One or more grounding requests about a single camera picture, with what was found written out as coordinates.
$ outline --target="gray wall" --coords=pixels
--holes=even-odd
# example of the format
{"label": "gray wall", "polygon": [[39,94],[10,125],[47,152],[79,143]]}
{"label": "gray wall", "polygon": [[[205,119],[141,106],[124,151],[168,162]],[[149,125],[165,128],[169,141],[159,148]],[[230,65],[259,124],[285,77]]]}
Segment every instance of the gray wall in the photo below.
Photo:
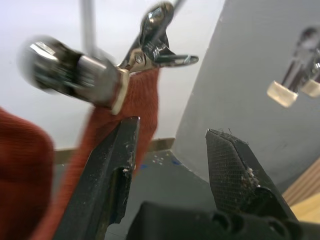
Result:
{"label": "gray wall", "polygon": [[209,180],[208,128],[248,142],[276,184],[320,156],[320,99],[302,93],[284,109],[266,94],[300,32],[316,23],[319,0],[226,0],[173,146],[186,167]]}

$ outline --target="metal pole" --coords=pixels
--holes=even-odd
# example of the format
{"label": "metal pole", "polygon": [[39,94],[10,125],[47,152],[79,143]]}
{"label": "metal pole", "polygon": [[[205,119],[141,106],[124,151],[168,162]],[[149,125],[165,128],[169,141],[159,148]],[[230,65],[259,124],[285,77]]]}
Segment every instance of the metal pole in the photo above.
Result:
{"label": "metal pole", "polygon": [[90,57],[97,56],[96,21],[94,15],[94,1],[81,0],[81,27],[84,51]]}

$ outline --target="clip jaw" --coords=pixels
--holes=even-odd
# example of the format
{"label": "clip jaw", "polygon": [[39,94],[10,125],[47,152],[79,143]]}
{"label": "clip jaw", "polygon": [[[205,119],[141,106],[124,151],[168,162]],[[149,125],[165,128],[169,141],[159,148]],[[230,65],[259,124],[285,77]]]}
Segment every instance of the clip jaw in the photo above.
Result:
{"label": "clip jaw", "polygon": [[52,37],[38,37],[24,48],[20,70],[36,87],[107,107],[116,115],[122,109],[130,73],[198,62],[197,56],[175,55],[169,49],[166,29],[177,8],[170,2],[162,2],[142,19],[140,33],[122,63],[113,65],[95,46],[92,5],[92,0],[81,0],[87,54],[70,49]]}
{"label": "clip jaw", "polygon": [[176,55],[169,49],[166,29],[174,17],[174,11],[170,2],[162,2],[148,11],[142,19],[138,37],[118,67],[134,73],[197,63],[197,56]]}
{"label": "clip jaw", "polygon": [[282,83],[274,81],[267,94],[288,108],[296,101],[299,90],[312,98],[320,96],[320,26],[302,32]]}

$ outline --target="alligator clip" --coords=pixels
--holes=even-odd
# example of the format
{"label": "alligator clip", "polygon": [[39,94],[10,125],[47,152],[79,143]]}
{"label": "alligator clip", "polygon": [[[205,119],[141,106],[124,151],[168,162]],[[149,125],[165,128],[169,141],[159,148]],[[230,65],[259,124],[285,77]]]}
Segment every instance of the alligator clip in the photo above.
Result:
{"label": "alligator clip", "polygon": [[186,66],[199,61],[197,56],[176,55],[169,49],[166,29],[176,9],[170,2],[161,2],[147,12],[142,19],[140,33],[118,65],[119,68],[134,73],[153,68]]}

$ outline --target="chrome clip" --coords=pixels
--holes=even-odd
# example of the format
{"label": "chrome clip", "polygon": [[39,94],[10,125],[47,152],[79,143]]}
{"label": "chrome clip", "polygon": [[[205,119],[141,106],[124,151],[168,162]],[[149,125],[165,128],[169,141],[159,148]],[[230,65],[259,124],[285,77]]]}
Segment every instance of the chrome clip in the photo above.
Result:
{"label": "chrome clip", "polygon": [[134,73],[152,68],[186,66],[199,61],[197,56],[176,55],[169,49],[166,29],[174,11],[175,7],[170,2],[161,2],[146,13],[140,33],[119,68]]}
{"label": "chrome clip", "polygon": [[320,26],[302,32],[282,82],[272,82],[267,94],[288,108],[296,101],[299,91],[312,98],[320,96]]}

